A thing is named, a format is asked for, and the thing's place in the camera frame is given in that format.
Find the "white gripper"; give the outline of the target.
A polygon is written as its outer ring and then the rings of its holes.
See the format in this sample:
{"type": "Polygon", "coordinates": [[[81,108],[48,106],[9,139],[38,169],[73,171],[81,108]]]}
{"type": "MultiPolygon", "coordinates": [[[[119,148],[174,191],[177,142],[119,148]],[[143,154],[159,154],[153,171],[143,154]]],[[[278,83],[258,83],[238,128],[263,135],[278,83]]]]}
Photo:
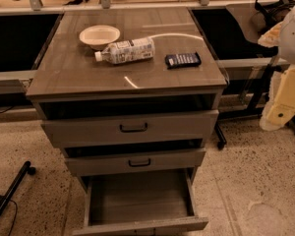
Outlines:
{"type": "MultiPolygon", "coordinates": [[[[295,64],[295,6],[282,23],[276,24],[259,38],[258,44],[267,48],[278,46],[279,56],[295,64]]],[[[295,116],[295,65],[290,65],[282,73],[273,73],[268,95],[260,127],[265,131],[274,131],[295,116]]]]}

